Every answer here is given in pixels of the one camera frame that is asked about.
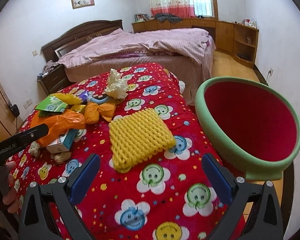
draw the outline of finger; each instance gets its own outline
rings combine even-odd
[[[5,205],[10,205],[17,198],[17,192],[14,187],[11,187],[8,194],[2,198]]]
[[[14,177],[12,174],[8,175],[8,183],[10,186],[14,186]]]
[[[19,200],[15,200],[11,206],[8,207],[8,212],[13,214],[16,213],[19,209]]]
[[[6,164],[6,166],[8,167],[9,172],[13,170],[13,168],[16,166],[16,162],[8,162]]]

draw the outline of green trash bin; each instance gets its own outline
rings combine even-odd
[[[300,119],[261,83],[217,77],[198,89],[199,122],[219,155],[249,181],[277,180],[300,150]]]

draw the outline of yellow mesh packaging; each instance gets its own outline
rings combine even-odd
[[[138,111],[109,124],[114,169],[132,167],[168,150],[176,142],[153,108]]]

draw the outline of metal screw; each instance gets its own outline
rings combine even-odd
[[[269,181],[269,180],[267,180],[266,184],[267,184],[268,187],[272,187],[273,186],[272,181]]]
[[[66,177],[60,177],[59,179],[58,179],[58,182],[59,183],[65,183],[66,182]]]
[[[35,186],[37,186],[37,183],[35,181],[30,183],[30,187],[35,187]]]
[[[237,177],[235,180],[236,180],[238,183],[244,183],[244,182],[245,182],[245,180],[244,180],[243,177]]]

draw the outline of cream plastic bag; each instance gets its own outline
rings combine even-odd
[[[128,84],[125,79],[121,79],[121,74],[115,69],[110,70],[108,85],[105,93],[114,99],[125,99],[127,97]]]

